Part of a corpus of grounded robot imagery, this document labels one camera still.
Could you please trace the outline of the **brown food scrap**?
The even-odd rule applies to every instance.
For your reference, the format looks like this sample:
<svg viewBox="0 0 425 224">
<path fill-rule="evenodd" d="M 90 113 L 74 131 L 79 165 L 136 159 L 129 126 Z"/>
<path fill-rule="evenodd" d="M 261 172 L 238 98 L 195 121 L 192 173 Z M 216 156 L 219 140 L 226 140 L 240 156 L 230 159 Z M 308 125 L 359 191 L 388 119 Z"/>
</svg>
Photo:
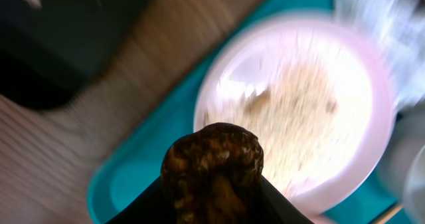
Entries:
<svg viewBox="0 0 425 224">
<path fill-rule="evenodd" d="M 161 164 L 161 186 L 177 223 L 250 223 L 263 166 L 255 134 L 218 122 L 172 144 Z"/>
</svg>

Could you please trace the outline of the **white napkin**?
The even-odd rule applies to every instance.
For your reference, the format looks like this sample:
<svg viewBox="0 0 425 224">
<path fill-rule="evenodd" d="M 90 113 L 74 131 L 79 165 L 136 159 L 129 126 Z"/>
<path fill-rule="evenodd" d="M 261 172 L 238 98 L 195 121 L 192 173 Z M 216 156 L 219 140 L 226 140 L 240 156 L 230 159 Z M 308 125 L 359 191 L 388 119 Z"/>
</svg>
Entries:
<svg viewBox="0 0 425 224">
<path fill-rule="evenodd" d="M 424 0 L 334 0 L 334 16 L 383 52 L 399 111 L 424 101 Z"/>
</svg>

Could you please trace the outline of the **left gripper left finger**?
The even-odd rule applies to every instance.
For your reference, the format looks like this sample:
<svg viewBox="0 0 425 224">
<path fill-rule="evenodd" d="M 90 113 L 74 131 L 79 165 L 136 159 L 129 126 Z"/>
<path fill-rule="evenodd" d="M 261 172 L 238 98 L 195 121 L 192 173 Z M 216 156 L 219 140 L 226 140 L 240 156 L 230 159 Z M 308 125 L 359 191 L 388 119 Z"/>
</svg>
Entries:
<svg viewBox="0 0 425 224">
<path fill-rule="evenodd" d="M 106 224 L 176 224 L 176 213 L 164 198 L 158 177 Z"/>
</svg>

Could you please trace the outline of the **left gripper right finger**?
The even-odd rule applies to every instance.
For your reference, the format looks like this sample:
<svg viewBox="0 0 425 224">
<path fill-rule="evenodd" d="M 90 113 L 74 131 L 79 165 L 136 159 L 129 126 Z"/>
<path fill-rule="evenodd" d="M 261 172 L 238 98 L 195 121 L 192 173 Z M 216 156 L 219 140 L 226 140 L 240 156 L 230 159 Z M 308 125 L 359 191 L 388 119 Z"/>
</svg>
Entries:
<svg viewBox="0 0 425 224">
<path fill-rule="evenodd" d="M 313 224 L 263 176 L 255 201 L 255 223 Z"/>
</svg>

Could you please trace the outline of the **small white plate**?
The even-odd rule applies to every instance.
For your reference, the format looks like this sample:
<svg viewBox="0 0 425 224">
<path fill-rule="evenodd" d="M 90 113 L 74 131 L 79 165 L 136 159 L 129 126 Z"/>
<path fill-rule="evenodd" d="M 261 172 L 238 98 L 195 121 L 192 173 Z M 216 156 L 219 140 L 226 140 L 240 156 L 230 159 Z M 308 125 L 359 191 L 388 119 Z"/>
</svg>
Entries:
<svg viewBox="0 0 425 224">
<path fill-rule="evenodd" d="M 409 167 L 403 191 L 404 209 L 413 223 L 424 223 L 424 147 Z"/>
</svg>

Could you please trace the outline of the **large white plate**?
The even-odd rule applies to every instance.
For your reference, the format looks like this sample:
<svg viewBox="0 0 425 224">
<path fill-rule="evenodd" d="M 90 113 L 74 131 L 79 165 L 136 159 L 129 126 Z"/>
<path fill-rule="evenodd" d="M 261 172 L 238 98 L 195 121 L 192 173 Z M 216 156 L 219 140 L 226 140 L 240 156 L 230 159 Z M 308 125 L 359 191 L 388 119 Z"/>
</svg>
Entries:
<svg viewBox="0 0 425 224">
<path fill-rule="evenodd" d="M 305 215 L 350 196 L 381 159 L 396 112 L 381 52 L 329 17 L 279 14 L 234 37 L 199 90 L 194 130 L 258 136 L 264 177 Z"/>
</svg>

